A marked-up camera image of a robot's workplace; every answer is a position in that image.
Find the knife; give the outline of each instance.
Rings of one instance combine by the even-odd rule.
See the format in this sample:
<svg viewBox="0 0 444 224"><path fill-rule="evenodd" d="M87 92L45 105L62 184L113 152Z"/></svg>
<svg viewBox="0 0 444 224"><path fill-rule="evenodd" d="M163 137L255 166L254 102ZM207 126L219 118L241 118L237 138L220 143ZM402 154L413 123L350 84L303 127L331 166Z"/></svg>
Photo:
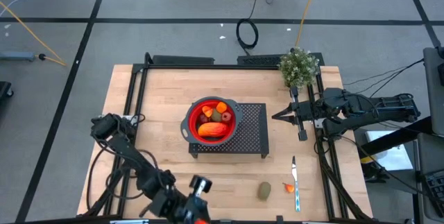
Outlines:
<svg viewBox="0 0 444 224"><path fill-rule="evenodd" d="M296 158L294 156L293 156L293 161L291 163L291 174L293 175L294 178L294 197L296 202L296 211L300 212L298 173L296 170Z"/></svg>

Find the potted plant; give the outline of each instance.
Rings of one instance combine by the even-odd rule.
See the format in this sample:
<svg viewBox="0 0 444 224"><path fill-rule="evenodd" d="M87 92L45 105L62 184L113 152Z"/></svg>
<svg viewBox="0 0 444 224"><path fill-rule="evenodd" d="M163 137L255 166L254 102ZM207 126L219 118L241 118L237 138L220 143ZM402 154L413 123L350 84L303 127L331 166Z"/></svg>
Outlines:
<svg viewBox="0 0 444 224"><path fill-rule="evenodd" d="M319 60L310 51L296 47L280 58L278 67L287 87L301 89L314 83L319 74L318 63Z"/></svg>

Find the knife handle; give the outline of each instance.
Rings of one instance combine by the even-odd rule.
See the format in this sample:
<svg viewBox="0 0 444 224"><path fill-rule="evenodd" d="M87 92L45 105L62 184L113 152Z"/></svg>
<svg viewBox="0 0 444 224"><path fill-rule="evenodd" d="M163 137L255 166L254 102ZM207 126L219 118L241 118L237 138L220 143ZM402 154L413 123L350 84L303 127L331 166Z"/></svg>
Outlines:
<svg viewBox="0 0 444 224"><path fill-rule="evenodd" d="M299 182L294 182L294 196L296 202L296 211L300 212L300 199L299 199Z"/></svg>

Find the wooden table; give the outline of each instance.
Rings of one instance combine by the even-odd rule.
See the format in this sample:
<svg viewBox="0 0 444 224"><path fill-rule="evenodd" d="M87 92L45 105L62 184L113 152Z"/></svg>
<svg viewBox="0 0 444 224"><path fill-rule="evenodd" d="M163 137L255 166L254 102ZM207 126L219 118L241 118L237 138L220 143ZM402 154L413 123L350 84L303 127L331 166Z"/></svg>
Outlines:
<svg viewBox="0 0 444 224"><path fill-rule="evenodd" d="M131 69L132 65L114 67L104 114L123 113ZM342 87L338 67L321 67L321 71L325 88ZM203 194L203 198L208 201L212 219L272 221L277 215L283 215L286 221L328 221L321 169L313 150L313 126L306 122L308 140L298 141L296 126L271 119L271 115L287 107L290 101L289 90L284 86L280 71L149 69L146 81L142 105L146 120L139 125L136 148L151 151L161 169L170 169L177 179L177 188L185 195L191 191L188 185L194 174L209 178L213 186L209 193ZM266 159L261 159L260 155L200 154L195 160L188 153L188 143L181 136L179 125L191 103L205 96L231 98L238 103L266 104L270 145ZM306 89L299 95L299 101L305 100L308 100ZM345 135L353 138L351 131ZM99 151L100 148L95 145L91 162ZM372 216L356 146L349 141L338 140L336 152L343 186L364 213ZM301 212L295 211L294 195L287 193L282 185L283 182L293 183L291 158L294 155L298 166ZM94 168L92 202L102 194L113 160L112 155L104 153ZM266 202L256 197L260 182L271 184L271 194ZM340 217L336 190L332 184L331 188L335 214ZM128 196L138 193L135 179L130 179ZM86 212L85 195L86 181L79 214ZM116 202L114 200L112 213L116 212ZM149 202L143 196L128 200L124 218L137 218ZM145 217L155 218L151 213Z"/></svg>

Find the kiwi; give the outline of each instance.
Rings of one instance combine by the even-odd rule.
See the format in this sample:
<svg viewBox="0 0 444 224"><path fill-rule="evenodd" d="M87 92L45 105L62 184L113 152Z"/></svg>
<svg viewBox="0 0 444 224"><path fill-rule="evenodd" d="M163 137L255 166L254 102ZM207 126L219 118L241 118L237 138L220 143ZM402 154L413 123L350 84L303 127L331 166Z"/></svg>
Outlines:
<svg viewBox="0 0 444 224"><path fill-rule="evenodd" d="M271 185L268 182L261 182L257 190L257 197L260 200L266 200L270 196Z"/></svg>
<svg viewBox="0 0 444 224"><path fill-rule="evenodd" d="M213 109L213 114L211 115L211 120L215 122L221 122L222 121L222 114L219 113L217 110Z"/></svg>

